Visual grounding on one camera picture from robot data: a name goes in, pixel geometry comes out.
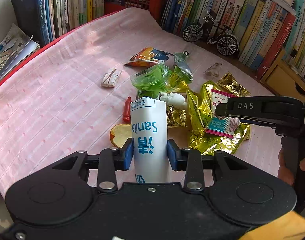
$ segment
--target hand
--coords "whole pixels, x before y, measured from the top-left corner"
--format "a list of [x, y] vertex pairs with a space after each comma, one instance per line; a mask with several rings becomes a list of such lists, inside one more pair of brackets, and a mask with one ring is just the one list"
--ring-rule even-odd
[[[283, 148], [281, 148], [279, 151], [278, 158], [280, 165], [278, 170], [278, 178], [292, 186], [294, 184], [294, 175], [289, 169], [286, 168]], [[305, 158], [300, 162], [300, 169], [305, 171]]]

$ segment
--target gold candy wrapper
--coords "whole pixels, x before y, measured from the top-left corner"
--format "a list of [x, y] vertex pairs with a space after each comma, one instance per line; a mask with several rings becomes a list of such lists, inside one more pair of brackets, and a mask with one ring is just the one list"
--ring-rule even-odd
[[237, 97], [245, 97], [250, 95], [249, 91], [245, 89], [242, 85], [240, 85], [235, 78], [231, 75], [230, 72], [228, 72], [226, 75], [224, 75], [217, 84], [220, 87], [223, 87], [224, 89], [228, 90], [231, 94], [237, 96]]
[[187, 127], [186, 111], [178, 110], [172, 105], [166, 107], [167, 112], [167, 127]]
[[[242, 92], [242, 95], [249, 94], [245, 88], [239, 84], [238, 86], [242, 88], [239, 89], [239, 91]], [[218, 150], [233, 154], [237, 150], [239, 144], [244, 139], [248, 138], [250, 134], [250, 125], [240, 123], [239, 127], [235, 130], [234, 137], [232, 139], [207, 134], [205, 129], [212, 119], [211, 89], [232, 93], [232, 91], [229, 90], [229, 87], [226, 88], [225, 86], [219, 86], [212, 81], [204, 83], [199, 94], [194, 93], [191, 90], [187, 91], [188, 112], [192, 127], [192, 132], [190, 132], [188, 138], [188, 146], [190, 148], [197, 149], [202, 154], [206, 155], [213, 155], [214, 152]]]

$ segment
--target pink bedsheet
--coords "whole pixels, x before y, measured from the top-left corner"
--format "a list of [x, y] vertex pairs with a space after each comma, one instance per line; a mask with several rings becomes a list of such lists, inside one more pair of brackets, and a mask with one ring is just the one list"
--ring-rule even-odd
[[[270, 95], [259, 83], [221, 58], [180, 37], [167, 33], [149, 11], [128, 8], [93, 21], [64, 37], [0, 87], [0, 192], [17, 180], [77, 150], [98, 154], [110, 147], [109, 131], [122, 122], [124, 102], [135, 98], [130, 75], [139, 68], [124, 63], [145, 47], [170, 53], [189, 49], [194, 74], [191, 88], [199, 91], [206, 82], [203, 72], [216, 62], [223, 63], [220, 76], [230, 71], [253, 96]], [[100, 86], [109, 68], [123, 72], [115, 88]], [[186, 130], [171, 129], [169, 137], [186, 145]], [[252, 127], [252, 137], [236, 155], [276, 175], [280, 138], [274, 130]], [[89, 184], [95, 185], [96, 171]], [[181, 181], [184, 172], [172, 172], [172, 181]], [[134, 181], [129, 172], [117, 172], [118, 184]], [[212, 183], [205, 171], [206, 185]]]

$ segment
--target white paper package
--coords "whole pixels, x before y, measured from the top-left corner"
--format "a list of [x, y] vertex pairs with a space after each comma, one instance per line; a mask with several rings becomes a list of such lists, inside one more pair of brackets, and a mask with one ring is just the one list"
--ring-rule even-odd
[[169, 182], [166, 103], [144, 97], [131, 102], [137, 183]]

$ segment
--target wooden drawer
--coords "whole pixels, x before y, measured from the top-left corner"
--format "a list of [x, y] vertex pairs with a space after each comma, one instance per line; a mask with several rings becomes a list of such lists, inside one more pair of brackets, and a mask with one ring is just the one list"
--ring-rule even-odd
[[298, 100], [305, 102], [305, 92], [301, 86], [297, 85], [296, 88], [294, 79], [284, 71], [280, 65], [277, 65], [274, 68], [265, 80], [265, 83], [279, 95], [297, 98]]

